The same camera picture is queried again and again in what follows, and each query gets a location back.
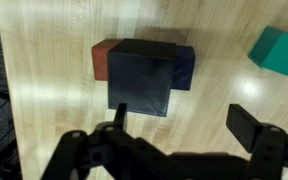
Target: table surface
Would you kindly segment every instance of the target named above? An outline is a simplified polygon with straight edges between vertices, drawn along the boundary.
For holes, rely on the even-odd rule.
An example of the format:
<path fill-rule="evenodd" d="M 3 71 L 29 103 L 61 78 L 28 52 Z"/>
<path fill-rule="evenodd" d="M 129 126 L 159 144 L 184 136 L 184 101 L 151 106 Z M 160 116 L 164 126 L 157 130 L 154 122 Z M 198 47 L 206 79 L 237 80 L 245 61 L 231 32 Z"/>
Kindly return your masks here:
<path fill-rule="evenodd" d="M 39 179 L 61 135 L 113 119 L 91 47 L 107 38 L 195 48 L 191 91 L 171 91 L 166 118 L 129 113 L 127 132 L 165 153 L 248 158 L 225 126 L 230 103 L 288 131 L 288 77 L 247 58 L 266 26 L 288 32 L 288 0 L 0 0 L 0 32 L 24 179 Z M 110 179 L 98 168 L 90 179 Z"/>

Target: red cube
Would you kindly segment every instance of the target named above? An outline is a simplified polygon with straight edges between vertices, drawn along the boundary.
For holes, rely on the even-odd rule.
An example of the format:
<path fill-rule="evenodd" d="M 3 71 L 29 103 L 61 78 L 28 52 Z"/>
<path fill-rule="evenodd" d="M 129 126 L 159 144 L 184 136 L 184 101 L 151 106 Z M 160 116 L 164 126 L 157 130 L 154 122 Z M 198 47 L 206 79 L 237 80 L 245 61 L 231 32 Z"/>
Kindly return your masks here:
<path fill-rule="evenodd" d="M 107 81 L 107 52 L 121 40 L 108 39 L 92 47 L 94 78 L 98 81 Z"/>

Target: cube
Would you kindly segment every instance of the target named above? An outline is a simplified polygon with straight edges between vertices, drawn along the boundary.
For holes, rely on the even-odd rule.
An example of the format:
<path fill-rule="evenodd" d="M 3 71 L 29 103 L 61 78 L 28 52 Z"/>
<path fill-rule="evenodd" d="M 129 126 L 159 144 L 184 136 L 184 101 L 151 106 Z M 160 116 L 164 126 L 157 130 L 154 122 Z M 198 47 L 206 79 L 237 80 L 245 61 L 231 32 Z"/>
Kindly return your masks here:
<path fill-rule="evenodd" d="M 190 90 L 195 65 L 193 47 L 176 46 L 172 89 Z"/>
<path fill-rule="evenodd" d="M 173 43 L 124 39 L 108 52 L 109 108 L 165 117 L 175 62 Z"/>
<path fill-rule="evenodd" d="M 266 27 L 249 58 L 261 68 L 288 76 L 288 33 Z"/>
<path fill-rule="evenodd" d="M 95 80 L 107 81 L 107 52 L 119 42 L 120 40 L 104 40 L 92 47 Z"/>

